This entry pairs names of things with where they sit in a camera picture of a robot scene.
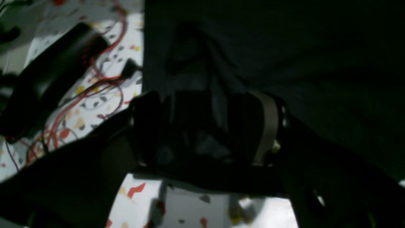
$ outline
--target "dark fabric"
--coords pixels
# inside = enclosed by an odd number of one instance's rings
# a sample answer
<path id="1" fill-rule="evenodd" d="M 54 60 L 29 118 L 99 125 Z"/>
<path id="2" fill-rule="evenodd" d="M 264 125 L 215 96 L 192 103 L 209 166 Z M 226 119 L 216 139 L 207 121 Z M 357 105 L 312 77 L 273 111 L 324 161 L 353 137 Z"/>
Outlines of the dark fabric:
<path id="1" fill-rule="evenodd" d="M 143 90 L 213 94 L 247 89 L 282 97 L 323 138 L 405 178 L 405 24 L 394 0 L 150 0 Z M 217 142 L 198 144 L 215 149 Z"/>

